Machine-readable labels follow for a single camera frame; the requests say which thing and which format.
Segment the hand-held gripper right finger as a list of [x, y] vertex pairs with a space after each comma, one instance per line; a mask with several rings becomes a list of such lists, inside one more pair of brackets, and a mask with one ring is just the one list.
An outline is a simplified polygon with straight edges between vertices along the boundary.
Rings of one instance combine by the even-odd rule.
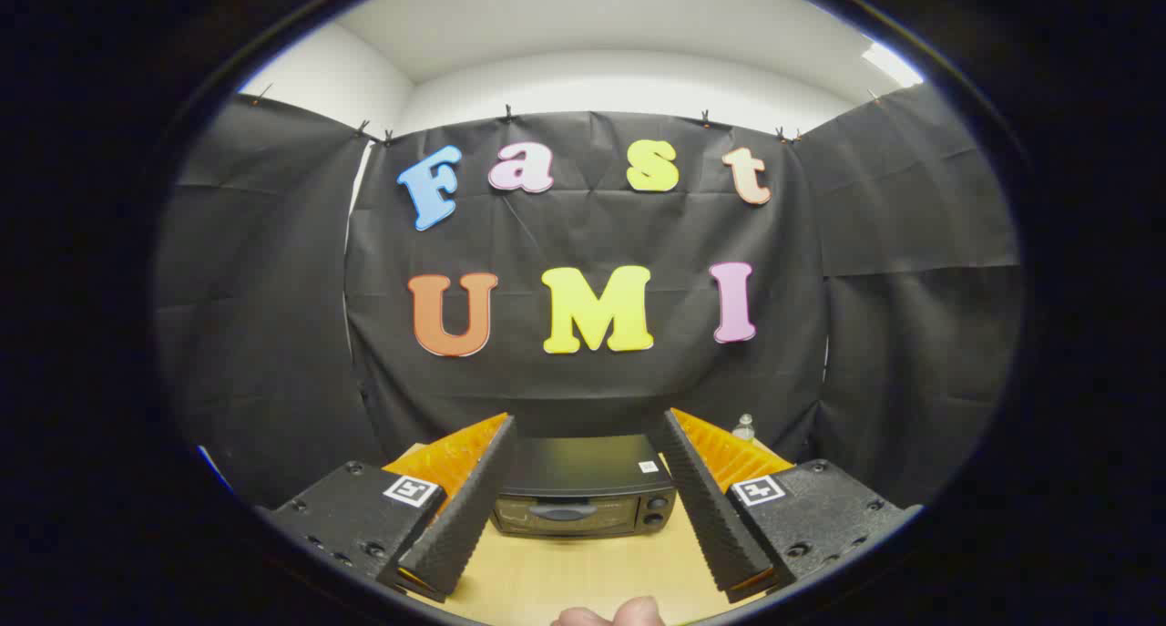
[[728, 602], [816, 581], [920, 511], [897, 506], [833, 460], [792, 464], [681, 410], [654, 418], [649, 443], [663, 455]]

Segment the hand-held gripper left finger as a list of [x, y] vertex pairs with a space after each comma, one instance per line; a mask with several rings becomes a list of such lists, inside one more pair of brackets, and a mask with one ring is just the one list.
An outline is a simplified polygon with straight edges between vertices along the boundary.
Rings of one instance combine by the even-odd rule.
[[342, 572], [402, 593], [454, 595], [517, 450], [499, 414], [384, 466], [346, 460], [266, 518]]

